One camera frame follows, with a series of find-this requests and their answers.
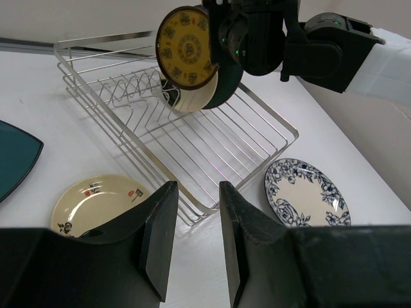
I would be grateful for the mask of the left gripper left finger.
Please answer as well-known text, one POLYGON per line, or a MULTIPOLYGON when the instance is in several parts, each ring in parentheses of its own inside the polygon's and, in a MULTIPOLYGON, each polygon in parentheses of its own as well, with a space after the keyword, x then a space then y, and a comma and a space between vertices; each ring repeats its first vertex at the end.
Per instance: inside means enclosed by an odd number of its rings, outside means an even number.
POLYGON ((1 230, 2 307, 158 307, 166 299, 179 189, 78 238, 46 228, 1 230))

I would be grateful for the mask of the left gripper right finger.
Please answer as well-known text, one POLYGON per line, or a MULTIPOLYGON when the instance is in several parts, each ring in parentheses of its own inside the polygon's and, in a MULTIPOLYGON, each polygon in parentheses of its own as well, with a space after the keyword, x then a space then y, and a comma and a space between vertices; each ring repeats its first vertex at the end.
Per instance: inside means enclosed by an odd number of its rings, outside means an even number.
POLYGON ((219 185, 231 307, 409 307, 410 227, 288 228, 219 185))

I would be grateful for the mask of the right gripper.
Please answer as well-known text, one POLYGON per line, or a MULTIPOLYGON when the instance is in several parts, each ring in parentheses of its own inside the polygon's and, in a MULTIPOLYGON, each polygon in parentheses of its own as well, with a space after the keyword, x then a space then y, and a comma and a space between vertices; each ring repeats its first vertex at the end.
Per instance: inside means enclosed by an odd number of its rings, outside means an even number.
POLYGON ((202 1, 209 17, 211 62, 264 76, 283 60, 280 1, 202 1))

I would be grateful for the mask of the round teal plate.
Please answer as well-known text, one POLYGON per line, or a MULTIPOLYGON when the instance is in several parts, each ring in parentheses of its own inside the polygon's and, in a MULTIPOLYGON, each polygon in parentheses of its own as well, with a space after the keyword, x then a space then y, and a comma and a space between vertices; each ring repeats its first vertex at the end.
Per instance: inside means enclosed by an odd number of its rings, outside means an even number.
POLYGON ((203 108, 208 110, 224 104, 235 93, 243 76, 240 65, 228 65, 218 68, 218 83, 210 102, 203 108))

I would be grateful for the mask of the brown gold patterned plate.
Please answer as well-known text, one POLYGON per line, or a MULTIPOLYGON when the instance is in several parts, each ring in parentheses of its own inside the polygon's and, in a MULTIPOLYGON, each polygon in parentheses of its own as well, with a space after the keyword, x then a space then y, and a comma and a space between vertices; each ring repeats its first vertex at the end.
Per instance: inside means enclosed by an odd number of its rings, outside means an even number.
POLYGON ((155 39, 159 68, 166 79, 184 90, 205 86, 217 72, 211 62, 209 17, 194 6, 180 6, 160 23, 155 39))

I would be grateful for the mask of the cream plate with characters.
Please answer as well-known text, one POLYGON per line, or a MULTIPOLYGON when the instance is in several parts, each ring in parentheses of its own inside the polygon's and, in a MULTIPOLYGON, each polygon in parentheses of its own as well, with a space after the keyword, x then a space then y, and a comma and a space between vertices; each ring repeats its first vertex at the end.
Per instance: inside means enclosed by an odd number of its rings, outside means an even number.
POLYGON ((150 191, 123 175, 98 175, 74 184, 58 199, 50 229, 64 237, 80 237, 145 201, 150 191))

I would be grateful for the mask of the plain cream plate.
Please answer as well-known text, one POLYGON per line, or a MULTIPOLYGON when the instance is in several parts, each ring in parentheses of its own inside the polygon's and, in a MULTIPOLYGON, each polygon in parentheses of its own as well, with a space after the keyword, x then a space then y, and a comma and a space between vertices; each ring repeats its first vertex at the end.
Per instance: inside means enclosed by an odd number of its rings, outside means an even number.
POLYGON ((213 98, 218 85, 218 73, 204 87, 197 90, 182 90, 161 76, 162 95, 166 102, 179 112, 193 113, 205 108, 213 98))

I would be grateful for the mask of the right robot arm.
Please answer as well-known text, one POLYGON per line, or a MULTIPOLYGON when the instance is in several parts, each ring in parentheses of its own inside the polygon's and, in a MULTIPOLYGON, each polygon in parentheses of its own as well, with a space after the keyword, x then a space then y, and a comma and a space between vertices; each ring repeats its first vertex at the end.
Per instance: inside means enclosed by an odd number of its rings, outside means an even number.
POLYGON ((203 1, 211 61, 280 72, 333 92, 410 105, 410 40, 333 12, 299 20, 298 1, 203 1))

